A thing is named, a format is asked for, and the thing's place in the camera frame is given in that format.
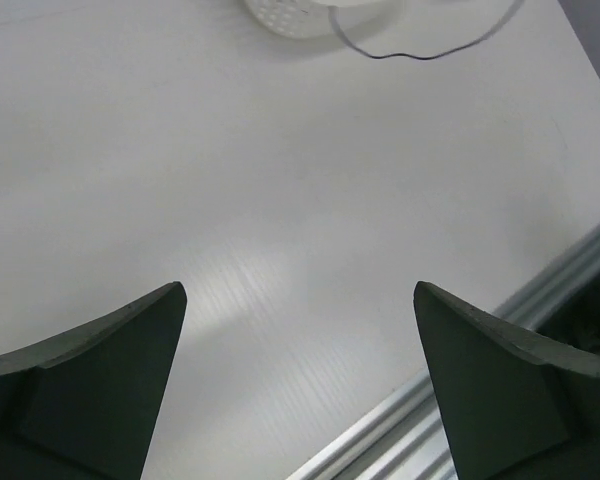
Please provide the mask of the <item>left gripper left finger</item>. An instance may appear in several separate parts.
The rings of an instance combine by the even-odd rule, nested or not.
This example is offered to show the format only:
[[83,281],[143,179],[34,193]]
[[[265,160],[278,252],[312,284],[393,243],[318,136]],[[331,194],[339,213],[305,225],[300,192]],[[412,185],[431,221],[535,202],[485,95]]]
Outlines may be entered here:
[[171,282],[0,355],[0,479],[140,478],[186,305]]

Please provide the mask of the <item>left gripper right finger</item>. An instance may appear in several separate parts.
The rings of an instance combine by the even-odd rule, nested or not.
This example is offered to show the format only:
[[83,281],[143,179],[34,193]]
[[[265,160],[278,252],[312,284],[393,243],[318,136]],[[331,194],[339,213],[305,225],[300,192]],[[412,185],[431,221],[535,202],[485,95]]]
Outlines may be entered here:
[[600,479],[600,356],[420,281],[414,310],[461,479]]

